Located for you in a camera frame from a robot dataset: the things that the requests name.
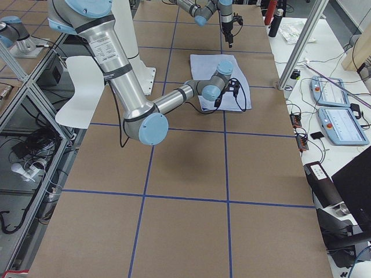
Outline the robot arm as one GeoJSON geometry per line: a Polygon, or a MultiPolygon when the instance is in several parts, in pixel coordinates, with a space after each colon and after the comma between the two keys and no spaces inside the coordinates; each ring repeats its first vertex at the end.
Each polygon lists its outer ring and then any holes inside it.
{"type": "Polygon", "coordinates": [[[233,12],[232,1],[207,1],[205,6],[200,6],[196,1],[174,0],[170,3],[175,4],[186,11],[200,27],[203,27],[208,20],[217,12],[219,15],[219,25],[221,33],[224,35],[228,47],[232,48],[235,35],[232,33],[234,23],[243,26],[241,15],[233,12]]]}
{"type": "Polygon", "coordinates": [[[123,133],[145,145],[157,145],[168,133],[166,113],[195,95],[216,101],[230,85],[234,65],[221,60],[205,80],[189,80],[154,101],[140,81],[145,65],[138,52],[130,5],[125,1],[48,1],[51,29],[87,41],[103,78],[118,96],[124,115],[123,133]]]}

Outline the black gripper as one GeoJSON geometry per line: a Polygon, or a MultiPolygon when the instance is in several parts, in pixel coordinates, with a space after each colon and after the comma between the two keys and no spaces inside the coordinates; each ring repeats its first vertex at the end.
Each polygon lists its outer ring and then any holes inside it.
{"type": "Polygon", "coordinates": [[[215,100],[214,107],[218,108],[220,106],[221,100],[223,99],[223,95],[225,93],[232,93],[233,97],[235,98],[235,101],[237,101],[240,88],[241,88],[240,81],[237,80],[237,78],[231,78],[228,81],[227,87],[221,91],[219,97],[215,100]]]}
{"type": "Polygon", "coordinates": [[[229,48],[233,46],[234,35],[232,34],[232,29],[235,22],[242,26],[242,16],[237,13],[221,15],[221,29],[229,48]]]}

